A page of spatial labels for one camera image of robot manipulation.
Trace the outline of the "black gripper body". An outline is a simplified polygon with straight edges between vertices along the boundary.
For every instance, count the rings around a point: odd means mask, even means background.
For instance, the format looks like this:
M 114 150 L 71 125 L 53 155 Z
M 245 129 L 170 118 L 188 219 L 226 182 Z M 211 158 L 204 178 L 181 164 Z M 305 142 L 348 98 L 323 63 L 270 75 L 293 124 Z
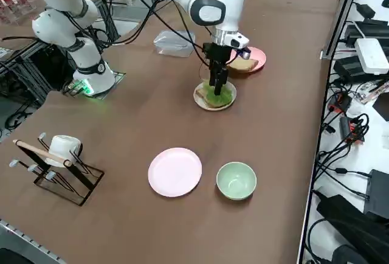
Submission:
M 208 60 L 220 63 L 227 63 L 230 60 L 231 48 L 228 46 L 220 46 L 216 43 L 204 43 L 202 50 Z

